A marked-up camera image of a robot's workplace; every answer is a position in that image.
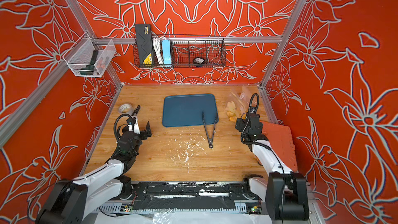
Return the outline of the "clear bag with yellow toys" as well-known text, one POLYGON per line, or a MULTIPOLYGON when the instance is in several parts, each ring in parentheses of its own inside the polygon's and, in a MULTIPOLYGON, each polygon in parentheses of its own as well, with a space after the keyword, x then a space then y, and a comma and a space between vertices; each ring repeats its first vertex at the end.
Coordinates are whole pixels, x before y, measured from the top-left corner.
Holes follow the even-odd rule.
POLYGON ((242 99, 240 94, 238 94, 235 90, 230 90, 225 106, 228 119, 231 122, 235 122, 238 118, 241 118, 242 114, 244 114, 246 110, 247 104, 242 99))

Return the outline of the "clear resealable bag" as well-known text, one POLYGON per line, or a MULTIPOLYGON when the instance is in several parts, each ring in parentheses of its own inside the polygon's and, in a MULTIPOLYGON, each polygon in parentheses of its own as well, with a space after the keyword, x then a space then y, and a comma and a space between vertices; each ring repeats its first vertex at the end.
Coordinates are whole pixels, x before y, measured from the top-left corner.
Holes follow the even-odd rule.
POLYGON ((242 113, 247 112, 252 95, 253 93, 249 90, 249 88, 243 85, 240 90, 240 93, 238 94, 238 98, 241 102, 240 110, 242 113))

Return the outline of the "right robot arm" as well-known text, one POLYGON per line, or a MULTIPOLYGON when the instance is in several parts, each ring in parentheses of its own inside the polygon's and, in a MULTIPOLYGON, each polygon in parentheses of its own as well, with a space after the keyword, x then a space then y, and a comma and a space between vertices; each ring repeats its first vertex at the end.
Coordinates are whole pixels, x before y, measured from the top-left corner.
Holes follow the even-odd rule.
POLYGON ((257 113, 260 97, 254 93, 249 101, 246 118, 238 118, 235 128, 240 132, 240 142, 248 146, 267 173, 267 180, 251 177, 251 193, 264 203, 273 221, 308 221, 310 216, 307 184, 301 173, 293 172, 271 146, 262 133, 263 123, 257 113))

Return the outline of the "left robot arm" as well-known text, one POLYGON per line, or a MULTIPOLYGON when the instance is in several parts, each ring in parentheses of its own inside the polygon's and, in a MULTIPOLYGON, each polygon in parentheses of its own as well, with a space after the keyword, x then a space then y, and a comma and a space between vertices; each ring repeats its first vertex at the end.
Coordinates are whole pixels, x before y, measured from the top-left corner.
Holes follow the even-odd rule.
POLYGON ((131 179, 125 176, 139 155, 143 141, 152 136, 150 125, 140 130, 137 111, 124 113, 127 118, 121 128, 114 123, 117 146, 101 167, 72 180, 55 183, 47 201, 38 212, 37 224, 79 224, 106 201, 132 196, 131 179))

